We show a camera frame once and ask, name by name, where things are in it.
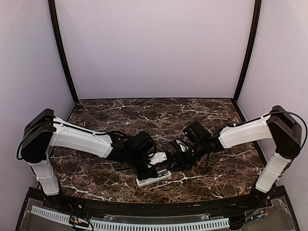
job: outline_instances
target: white cable tray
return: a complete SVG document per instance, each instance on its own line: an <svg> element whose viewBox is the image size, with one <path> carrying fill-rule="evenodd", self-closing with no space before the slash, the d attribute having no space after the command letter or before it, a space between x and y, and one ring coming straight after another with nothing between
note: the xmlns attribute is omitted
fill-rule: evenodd
<svg viewBox="0 0 308 231"><path fill-rule="evenodd" d="M68 221L70 216L67 214L51 211L38 206L32 206L31 213L60 224L69 225ZM91 219L91 223L96 231L207 231L229 227L228 218L194 223L162 225L113 223L95 219Z"/></svg>

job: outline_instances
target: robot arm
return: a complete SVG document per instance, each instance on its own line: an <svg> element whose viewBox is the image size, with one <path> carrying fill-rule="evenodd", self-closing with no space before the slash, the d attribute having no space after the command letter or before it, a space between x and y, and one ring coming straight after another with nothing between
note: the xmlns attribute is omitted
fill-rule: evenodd
<svg viewBox="0 0 308 231"><path fill-rule="evenodd" d="M167 160L165 152L156 152L151 136L141 131L135 136L121 132L99 133L63 121L45 109L25 128L21 157L36 174L46 195L57 195L59 183L49 161L53 147L67 147L101 158L128 163L136 168L138 180L159 179L155 164Z"/></svg>
<svg viewBox="0 0 308 231"><path fill-rule="evenodd" d="M213 134L195 121L184 130L185 135L194 143L192 147L189 148L177 139L172 142L177 152L174 155L175 165L170 169L190 168L206 154L220 152L242 143L274 139L275 154L257 179L254 188L261 193L267 193L301 150L301 126L284 112L282 107L275 106L264 116L226 126Z"/></svg>

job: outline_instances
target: black end effector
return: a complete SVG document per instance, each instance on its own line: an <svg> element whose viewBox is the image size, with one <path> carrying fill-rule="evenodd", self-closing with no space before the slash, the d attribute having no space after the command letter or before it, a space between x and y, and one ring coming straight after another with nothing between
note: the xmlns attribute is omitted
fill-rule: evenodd
<svg viewBox="0 0 308 231"><path fill-rule="evenodd" d="M139 180L157 178L158 174L154 166L150 166L149 151L153 148L156 152L156 143L145 131L139 132L133 137L127 137L125 141L118 135L110 135L113 141L113 150L107 159L127 163L137 170Z"/></svg>
<svg viewBox="0 0 308 231"><path fill-rule="evenodd" d="M173 154L175 164L169 167L171 170L190 169L206 154L224 150L218 140L220 131L211 134L198 121L191 123L183 132L193 144L189 145L180 139L171 142L177 150Z"/></svg>

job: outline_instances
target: marble surface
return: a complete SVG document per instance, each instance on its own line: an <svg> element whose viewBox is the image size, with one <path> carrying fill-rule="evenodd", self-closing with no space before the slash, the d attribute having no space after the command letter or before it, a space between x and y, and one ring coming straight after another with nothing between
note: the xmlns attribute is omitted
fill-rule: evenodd
<svg viewBox="0 0 308 231"><path fill-rule="evenodd" d="M228 99L81 100L68 122L95 131L119 130L135 135L147 131L158 150L174 152L169 142L185 139L182 130L198 120L213 132L240 117ZM116 171L118 163L57 147L51 163L64 194L131 203L194 202L249 193L263 169L252 143L211 154L198 166L172 173L170 180L138 188L133 169Z"/></svg>

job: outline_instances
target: white wall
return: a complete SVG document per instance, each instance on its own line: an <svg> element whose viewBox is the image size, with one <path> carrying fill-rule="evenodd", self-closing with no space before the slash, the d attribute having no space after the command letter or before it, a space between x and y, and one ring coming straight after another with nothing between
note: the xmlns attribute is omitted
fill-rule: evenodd
<svg viewBox="0 0 308 231"><path fill-rule="evenodd" d="M81 99L228 97L253 0L57 0Z"/></svg>
<svg viewBox="0 0 308 231"><path fill-rule="evenodd" d="M49 107L66 118L73 107L47 0L0 1L0 230L15 230L29 186L29 165L16 160L23 129Z"/></svg>
<svg viewBox="0 0 308 231"><path fill-rule="evenodd" d="M308 122L308 2L263 1L252 59L239 106L247 119L280 104ZM266 157L275 150L261 142ZM279 181L301 230L308 230L308 145Z"/></svg>

